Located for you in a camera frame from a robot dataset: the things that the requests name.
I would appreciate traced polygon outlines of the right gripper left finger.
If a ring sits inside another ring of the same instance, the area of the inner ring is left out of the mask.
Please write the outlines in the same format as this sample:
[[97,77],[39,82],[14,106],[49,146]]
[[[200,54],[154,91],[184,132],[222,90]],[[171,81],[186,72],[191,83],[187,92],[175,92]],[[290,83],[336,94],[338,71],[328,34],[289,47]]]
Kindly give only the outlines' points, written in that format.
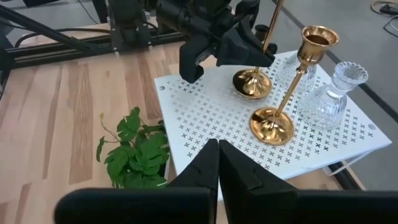
[[171,224],[215,224],[220,145],[210,139],[168,187],[177,192],[170,206]]

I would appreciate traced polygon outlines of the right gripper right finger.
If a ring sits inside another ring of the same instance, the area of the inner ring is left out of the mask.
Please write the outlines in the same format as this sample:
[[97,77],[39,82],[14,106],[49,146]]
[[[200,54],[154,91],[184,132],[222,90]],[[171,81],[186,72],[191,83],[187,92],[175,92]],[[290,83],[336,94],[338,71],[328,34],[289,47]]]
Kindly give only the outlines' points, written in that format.
[[296,188],[226,140],[220,141],[220,185],[229,224],[293,224]]

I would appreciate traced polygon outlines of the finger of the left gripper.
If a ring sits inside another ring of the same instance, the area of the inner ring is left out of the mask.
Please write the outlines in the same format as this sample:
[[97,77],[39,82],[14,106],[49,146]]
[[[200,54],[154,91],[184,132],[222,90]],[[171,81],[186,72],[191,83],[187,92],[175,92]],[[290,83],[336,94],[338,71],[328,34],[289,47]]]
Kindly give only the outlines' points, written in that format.
[[195,83],[203,74],[200,64],[213,53],[210,40],[205,35],[194,35],[180,47],[179,72],[183,80]]
[[250,28],[250,16],[245,16],[236,27],[225,32],[216,51],[216,66],[245,65],[270,67],[275,60],[272,53],[264,53],[259,39]]

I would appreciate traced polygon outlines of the tall black candlestick holder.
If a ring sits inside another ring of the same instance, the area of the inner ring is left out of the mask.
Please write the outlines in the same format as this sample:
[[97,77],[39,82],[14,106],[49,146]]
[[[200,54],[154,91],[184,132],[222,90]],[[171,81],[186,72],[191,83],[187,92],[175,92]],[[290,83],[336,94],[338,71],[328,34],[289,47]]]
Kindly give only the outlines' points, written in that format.
[[263,42],[267,36],[267,33],[269,31],[269,27],[264,25],[264,24],[257,24],[254,27],[255,30],[255,36]]

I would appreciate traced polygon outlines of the tall gold candlestick holder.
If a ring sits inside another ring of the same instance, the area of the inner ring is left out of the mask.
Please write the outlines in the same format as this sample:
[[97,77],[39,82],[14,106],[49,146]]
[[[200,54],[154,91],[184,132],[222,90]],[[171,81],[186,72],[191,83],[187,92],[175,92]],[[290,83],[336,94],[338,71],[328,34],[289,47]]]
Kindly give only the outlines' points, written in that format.
[[[269,46],[269,42],[271,41],[271,36],[274,32],[274,28],[283,3],[284,0],[277,0],[269,30],[267,31],[264,39],[262,48],[264,53],[270,53],[267,48]],[[233,85],[237,92],[249,99],[265,98],[271,92],[272,88],[272,82],[266,74],[260,71],[260,67],[238,71],[233,77]]]

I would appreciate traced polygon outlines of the ribbed clear glass candle holder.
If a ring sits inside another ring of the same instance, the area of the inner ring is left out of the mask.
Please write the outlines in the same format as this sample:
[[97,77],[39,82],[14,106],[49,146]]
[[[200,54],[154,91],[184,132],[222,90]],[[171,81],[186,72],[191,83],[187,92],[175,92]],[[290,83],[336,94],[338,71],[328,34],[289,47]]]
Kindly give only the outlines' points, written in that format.
[[[282,88],[288,89],[293,79],[297,74],[297,68],[300,66],[300,62],[297,58],[297,53],[291,55],[282,66],[279,68],[276,74],[276,82],[281,85]],[[317,77],[317,66],[311,65],[307,68],[306,74],[304,74],[298,85],[295,88],[294,93],[306,93],[313,90],[315,80]]]
[[314,128],[337,128],[343,120],[348,92],[365,83],[368,77],[368,72],[356,63],[336,64],[330,83],[312,90],[299,102],[299,118]]

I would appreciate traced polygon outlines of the short gold candlestick holder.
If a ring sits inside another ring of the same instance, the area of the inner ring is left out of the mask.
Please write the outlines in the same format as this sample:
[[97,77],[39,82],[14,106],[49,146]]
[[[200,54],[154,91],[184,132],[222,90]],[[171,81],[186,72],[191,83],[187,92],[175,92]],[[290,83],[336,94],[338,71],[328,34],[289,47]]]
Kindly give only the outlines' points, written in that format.
[[311,65],[318,64],[326,51],[336,45],[340,37],[325,26],[306,26],[301,31],[302,44],[297,52],[300,65],[278,108],[265,107],[253,112],[249,120],[251,131],[260,141],[270,145],[283,145],[294,135],[294,123],[283,112],[300,79]]

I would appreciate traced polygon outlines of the white perforated metal stand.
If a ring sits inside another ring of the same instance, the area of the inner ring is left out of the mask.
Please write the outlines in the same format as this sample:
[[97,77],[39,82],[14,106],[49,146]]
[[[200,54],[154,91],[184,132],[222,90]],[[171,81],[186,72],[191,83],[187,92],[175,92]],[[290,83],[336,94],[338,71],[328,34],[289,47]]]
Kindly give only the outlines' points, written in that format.
[[285,112],[294,122],[294,136],[282,146],[258,140],[249,126],[253,112],[276,107],[284,89],[274,85],[270,95],[249,100],[235,91],[236,67],[209,67],[196,83],[178,75],[155,79],[167,131],[174,172],[181,173],[209,139],[225,139],[281,179],[305,189],[337,189],[329,165],[342,162],[338,174],[364,156],[385,148],[391,140],[352,100],[343,120],[333,130],[314,128],[299,116],[302,94],[293,95]]

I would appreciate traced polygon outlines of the green artificial plant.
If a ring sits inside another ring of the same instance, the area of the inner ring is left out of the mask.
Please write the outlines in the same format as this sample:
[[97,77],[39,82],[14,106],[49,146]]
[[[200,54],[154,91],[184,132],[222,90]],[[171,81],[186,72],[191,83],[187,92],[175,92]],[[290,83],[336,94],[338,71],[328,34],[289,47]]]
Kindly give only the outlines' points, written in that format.
[[101,127],[112,137],[99,139],[96,160],[106,144],[116,147],[104,159],[111,185],[115,189],[161,189],[167,186],[164,177],[165,165],[170,159],[170,146],[164,121],[148,125],[140,117],[140,108],[134,107],[111,131],[104,124],[101,113]]

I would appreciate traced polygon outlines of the black aluminium table rail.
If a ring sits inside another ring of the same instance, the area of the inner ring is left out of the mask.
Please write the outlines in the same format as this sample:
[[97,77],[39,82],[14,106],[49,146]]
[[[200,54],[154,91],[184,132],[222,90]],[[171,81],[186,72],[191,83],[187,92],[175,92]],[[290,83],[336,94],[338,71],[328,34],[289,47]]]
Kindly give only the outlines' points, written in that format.
[[328,168],[330,169],[331,172],[337,171],[336,174],[333,174],[333,177],[337,180],[342,189],[344,190],[363,189],[359,185],[358,181],[356,181],[354,177],[349,173],[349,171],[346,168],[343,168],[342,162],[330,164]]

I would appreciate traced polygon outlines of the black aluminium rail frame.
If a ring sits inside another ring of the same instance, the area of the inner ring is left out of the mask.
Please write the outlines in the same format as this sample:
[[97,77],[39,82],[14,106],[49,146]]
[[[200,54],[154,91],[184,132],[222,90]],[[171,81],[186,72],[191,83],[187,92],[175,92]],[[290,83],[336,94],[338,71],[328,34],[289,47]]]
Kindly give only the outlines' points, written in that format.
[[83,44],[87,47],[86,51],[73,49],[59,42],[30,47],[0,49],[0,71],[75,60],[113,52],[146,49],[150,46],[181,42],[187,39],[183,34],[178,32],[167,31],[164,34],[158,34],[155,29],[151,28],[148,39],[127,44],[115,30],[98,29],[97,31],[100,32],[100,36],[72,39],[73,42]]

